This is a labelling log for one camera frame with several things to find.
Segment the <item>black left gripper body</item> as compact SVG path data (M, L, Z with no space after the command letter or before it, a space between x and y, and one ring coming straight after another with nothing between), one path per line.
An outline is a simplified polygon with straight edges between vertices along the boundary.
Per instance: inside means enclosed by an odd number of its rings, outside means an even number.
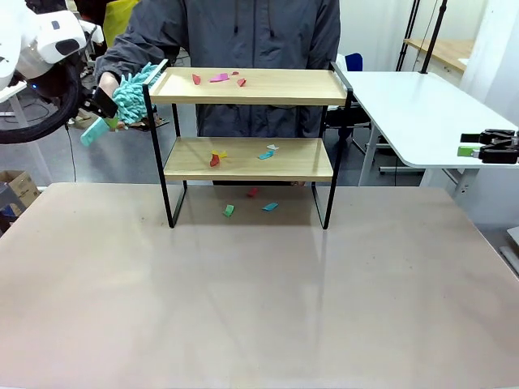
M83 84L88 68L82 61L61 61L38 78L38 96L57 107L93 104L94 88Z

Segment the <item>person's right hand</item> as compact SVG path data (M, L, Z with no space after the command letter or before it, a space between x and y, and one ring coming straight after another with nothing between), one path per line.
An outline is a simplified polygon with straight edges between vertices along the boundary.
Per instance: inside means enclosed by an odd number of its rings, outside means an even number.
M114 92L119 88L119 82L114 74L110 72L104 72L99 79L98 87L108 97L112 97Z

